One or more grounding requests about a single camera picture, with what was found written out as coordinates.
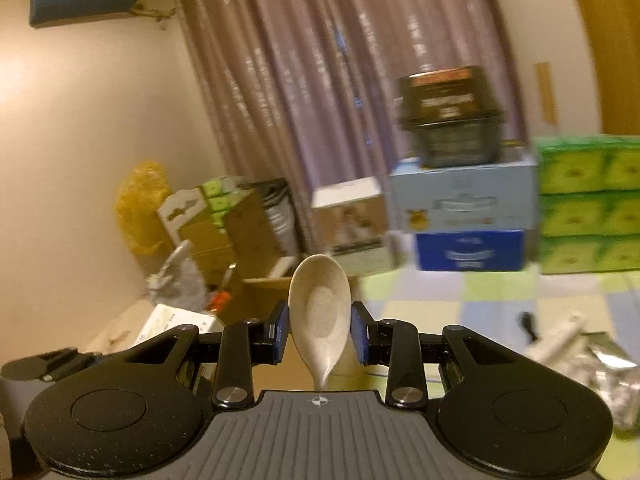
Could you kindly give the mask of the white plastic spoon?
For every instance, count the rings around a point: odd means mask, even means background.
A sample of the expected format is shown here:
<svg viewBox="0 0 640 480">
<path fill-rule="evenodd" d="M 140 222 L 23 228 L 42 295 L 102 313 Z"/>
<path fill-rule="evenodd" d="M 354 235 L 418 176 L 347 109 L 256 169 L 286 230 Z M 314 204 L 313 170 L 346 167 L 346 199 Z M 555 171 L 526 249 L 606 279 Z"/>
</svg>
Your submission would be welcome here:
<svg viewBox="0 0 640 480">
<path fill-rule="evenodd" d="M 327 255 L 312 255 L 296 268 L 288 290 L 290 330 L 314 388 L 326 391 L 350 331 L 352 292 L 342 267 Z"/>
</svg>

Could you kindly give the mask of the long white ointment box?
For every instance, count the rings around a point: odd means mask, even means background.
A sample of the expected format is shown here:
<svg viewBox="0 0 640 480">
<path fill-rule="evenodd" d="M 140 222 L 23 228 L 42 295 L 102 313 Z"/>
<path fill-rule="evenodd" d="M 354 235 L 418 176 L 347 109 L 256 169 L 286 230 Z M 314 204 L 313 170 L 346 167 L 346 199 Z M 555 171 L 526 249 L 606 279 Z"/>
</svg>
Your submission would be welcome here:
<svg viewBox="0 0 640 480">
<path fill-rule="evenodd" d="M 526 356 L 538 363 L 553 361 L 581 333 L 587 322 L 585 315 L 570 312 L 557 322 L 548 333 L 534 341 L 526 350 Z"/>
</svg>

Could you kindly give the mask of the silver green foil bag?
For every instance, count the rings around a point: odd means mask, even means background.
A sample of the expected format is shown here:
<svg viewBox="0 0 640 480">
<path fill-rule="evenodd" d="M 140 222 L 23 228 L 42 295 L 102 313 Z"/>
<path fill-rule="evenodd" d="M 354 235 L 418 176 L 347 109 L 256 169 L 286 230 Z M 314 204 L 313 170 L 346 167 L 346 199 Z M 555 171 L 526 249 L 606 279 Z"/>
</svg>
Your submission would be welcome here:
<svg viewBox="0 0 640 480">
<path fill-rule="evenodd" d="M 582 333 L 556 370 L 597 393 L 614 429 L 639 432 L 639 363 L 608 333 Z"/>
</svg>

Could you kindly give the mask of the white printed plastic bag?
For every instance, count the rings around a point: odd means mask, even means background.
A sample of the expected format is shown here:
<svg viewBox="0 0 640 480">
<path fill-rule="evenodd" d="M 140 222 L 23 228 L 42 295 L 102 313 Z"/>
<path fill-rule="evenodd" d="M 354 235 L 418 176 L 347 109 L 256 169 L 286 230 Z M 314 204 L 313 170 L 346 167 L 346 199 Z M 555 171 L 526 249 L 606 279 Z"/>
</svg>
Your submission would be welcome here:
<svg viewBox="0 0 640 480">
<path fill-rule="evenodd" d="M 201 312 L 209 291 L 201 270 L 192 258 L 193 244 L 184 240 L 165 260 L 160 270 L 146 279 L 151 304 Z"/>
</svg>

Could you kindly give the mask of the background cardboard box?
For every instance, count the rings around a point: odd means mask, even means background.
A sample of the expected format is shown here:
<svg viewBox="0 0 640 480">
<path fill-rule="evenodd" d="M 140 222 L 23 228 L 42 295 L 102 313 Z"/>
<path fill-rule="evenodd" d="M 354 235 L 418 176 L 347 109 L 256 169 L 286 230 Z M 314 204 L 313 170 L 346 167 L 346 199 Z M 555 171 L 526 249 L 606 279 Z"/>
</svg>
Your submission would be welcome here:
<svg viewBox="0 0 640 480">
<path fill-rule="evenodd" d="M 210 214 L 183 234 L 193 244 L 193 255 L 205 284 L 216 287 L 232 263 L 240 278 L 268 278 L 285 256 L 267 217 L 262 196 L 252 188 L 219 218 Z"/>
</svg>

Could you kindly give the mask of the dark blue milk box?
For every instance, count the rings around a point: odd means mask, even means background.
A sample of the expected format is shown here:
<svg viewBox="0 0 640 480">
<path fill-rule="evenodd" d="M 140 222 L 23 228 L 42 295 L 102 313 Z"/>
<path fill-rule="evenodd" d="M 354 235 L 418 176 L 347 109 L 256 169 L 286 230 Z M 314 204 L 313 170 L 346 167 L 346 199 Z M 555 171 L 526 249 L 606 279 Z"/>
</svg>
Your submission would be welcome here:
<svg viewBox="0 0 640 480">
<path fill-rule="evenodd" d="M 458 231 L 416 234 L 416 258 L 423 271 L 519 271 L 525 233 Z"/>
</svg>

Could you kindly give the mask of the checkered tablecloth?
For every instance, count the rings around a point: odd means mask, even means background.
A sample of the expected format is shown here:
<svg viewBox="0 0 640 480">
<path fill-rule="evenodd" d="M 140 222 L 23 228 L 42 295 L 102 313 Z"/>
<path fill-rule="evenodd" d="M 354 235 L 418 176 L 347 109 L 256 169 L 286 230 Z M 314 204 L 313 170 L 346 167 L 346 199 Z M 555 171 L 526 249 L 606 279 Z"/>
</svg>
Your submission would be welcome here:
<svg viewBox="0 0 640 480">
<path fill-rule="evenodd" d="M 398 318 L 422 333 L 464 325 L 517 352 L 529 345 L 521 315 L 533 315 L 538 336 L 579 311 L 588 333 L 605 332 L 639 359 L 639 273 L 542 275 L 520 272 L 426 272 L 414 266 L 359 280 L 374 318 Z"/>
</svg>

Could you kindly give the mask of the white product box with photo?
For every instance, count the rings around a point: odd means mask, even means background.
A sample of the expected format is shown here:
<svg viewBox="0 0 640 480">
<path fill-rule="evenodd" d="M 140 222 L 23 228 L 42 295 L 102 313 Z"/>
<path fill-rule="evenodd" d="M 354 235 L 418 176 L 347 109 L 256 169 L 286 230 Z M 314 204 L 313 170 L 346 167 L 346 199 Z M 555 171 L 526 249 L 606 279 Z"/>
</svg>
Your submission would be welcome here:
<svg viewBox="0 0 640 480">
<path fill-rule="evenodd" d="M 386 201 L 377 178 L 316 188 L 311 207 L 323 252 L 347 274 L 365 276 L 393 270 Z"/>
</svg>

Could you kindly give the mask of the white carved chair back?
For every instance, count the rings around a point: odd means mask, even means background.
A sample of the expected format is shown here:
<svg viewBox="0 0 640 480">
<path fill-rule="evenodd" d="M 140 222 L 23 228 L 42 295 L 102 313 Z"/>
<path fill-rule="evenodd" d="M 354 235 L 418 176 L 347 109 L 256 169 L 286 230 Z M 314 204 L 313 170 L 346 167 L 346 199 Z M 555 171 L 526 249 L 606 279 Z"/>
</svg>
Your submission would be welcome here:
<svg viewBox="0 0 640 480">
<path fill-rule="evenodd" d="M 207 203 L 202 190 L 188 188 L 167 196 L 157 208 L 156 214 L 171 243 L 177 248 L 182 243 L 180 230 L 206 209 Z"/>
</svg>

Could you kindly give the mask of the yellow plastic bag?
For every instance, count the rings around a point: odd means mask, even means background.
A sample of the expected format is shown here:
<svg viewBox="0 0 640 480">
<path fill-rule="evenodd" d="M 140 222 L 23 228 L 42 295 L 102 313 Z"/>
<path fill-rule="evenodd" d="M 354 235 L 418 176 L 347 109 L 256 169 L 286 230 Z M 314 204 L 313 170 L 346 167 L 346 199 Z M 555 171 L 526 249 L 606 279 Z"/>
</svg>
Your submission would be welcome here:
<svg viewBox="0 0 640 480">
<path fill-rule="evenodd" d="M 168 237 L 157 211 L 171 196 L 165 169 L 146 160 L 122 181 L 115 200 L 115 218 L 130 252 L 154 257 L 165 248 Z"/>
</svg>

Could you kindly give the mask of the light blue milk carton box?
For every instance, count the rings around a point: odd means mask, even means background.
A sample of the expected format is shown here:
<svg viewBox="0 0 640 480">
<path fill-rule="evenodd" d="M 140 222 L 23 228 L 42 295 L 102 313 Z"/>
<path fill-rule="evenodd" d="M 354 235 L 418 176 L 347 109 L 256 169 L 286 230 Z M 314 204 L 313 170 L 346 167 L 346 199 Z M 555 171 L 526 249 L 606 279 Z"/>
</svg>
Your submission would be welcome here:
<svg viewBox="0 0 640 480">
<path fill-rule="evenodd" d="M 401 229 L 412 234 L 530 231 L 537 220 L 537 162 L 525 148 L 476 166 L 425 169 L 407 158 L 390 187 Z"/>
</svg>

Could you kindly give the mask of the dark noodle bowl pack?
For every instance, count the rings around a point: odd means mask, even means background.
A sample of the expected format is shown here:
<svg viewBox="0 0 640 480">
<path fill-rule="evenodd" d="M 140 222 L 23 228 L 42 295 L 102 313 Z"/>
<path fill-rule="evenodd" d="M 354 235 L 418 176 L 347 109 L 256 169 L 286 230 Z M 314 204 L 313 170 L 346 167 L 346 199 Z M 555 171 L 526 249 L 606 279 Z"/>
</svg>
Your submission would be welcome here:
<svg viewBox="0 0 640 480">
<path fill-rule="evenodd" d="M 398 80 L 399 125 L 427 168 L 485 165 L 500 156 L 503 112 L 480 66 Z"/>
</svg>

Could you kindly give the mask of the green tissue pack bundle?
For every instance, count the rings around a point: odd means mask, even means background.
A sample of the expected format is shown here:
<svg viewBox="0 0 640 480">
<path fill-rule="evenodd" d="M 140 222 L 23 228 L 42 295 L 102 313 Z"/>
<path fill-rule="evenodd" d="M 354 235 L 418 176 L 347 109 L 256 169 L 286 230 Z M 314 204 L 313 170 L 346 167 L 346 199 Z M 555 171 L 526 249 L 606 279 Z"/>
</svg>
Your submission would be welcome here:
<svg viewBox="0 0 640 480">
<path fill-rule="evenodd" d="M 547 275 L 639 269 L 639 139 L 535 142 L 537 257 Z"/>
</svg>

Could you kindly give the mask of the purple curtain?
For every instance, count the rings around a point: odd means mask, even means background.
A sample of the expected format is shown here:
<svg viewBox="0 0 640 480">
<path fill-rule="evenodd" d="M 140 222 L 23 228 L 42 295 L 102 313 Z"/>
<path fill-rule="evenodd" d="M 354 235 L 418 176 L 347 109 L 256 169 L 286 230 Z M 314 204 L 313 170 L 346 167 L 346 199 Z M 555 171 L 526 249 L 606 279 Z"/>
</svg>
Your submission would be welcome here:
<svg viewBox="0 0 640 480">
<path fill-rule="evenodd" d="M 288 181 L 310 250 L 316 188 L 385 178 L 409 153 L 400 78 L 480 66 L 504 137 L 526 139 L 496 0 L 178 0 L 178 13 L 224 163 Z"/>
</svg>

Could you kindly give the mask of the brown wooden door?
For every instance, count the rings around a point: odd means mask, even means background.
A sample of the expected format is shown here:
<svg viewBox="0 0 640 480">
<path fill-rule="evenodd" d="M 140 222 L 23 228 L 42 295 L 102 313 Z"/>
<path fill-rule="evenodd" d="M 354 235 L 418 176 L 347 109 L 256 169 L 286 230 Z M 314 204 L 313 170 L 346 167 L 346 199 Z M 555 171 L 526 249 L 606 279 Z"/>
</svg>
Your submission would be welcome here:
<svg viewBox="0 0 640 480">
<path fill-rule="evenodd" d="M 639 0 L 576 0 L 596 72 L 602 131 L 639 133 Z"/>
</svg>

